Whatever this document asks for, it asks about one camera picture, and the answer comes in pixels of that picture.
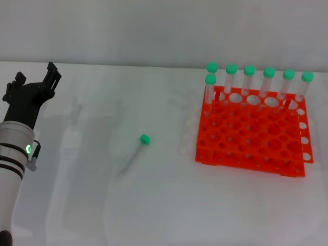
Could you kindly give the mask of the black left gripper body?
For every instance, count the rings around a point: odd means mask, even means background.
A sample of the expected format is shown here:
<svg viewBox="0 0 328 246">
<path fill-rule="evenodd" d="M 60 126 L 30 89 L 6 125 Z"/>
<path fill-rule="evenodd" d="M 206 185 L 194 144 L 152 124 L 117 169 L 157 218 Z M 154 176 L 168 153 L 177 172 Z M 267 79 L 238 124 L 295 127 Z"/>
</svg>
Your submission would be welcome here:
<svg viewBox="0 0 328 246">
<path fill-rule="evenodd" d="M 41 106 L 55 95 L 55 82 L 46 81 L 20 85 L 7 84 L 3 101 L 9 104 L 4 121 L 16 121 L 34 128 Z"/>
</svg>

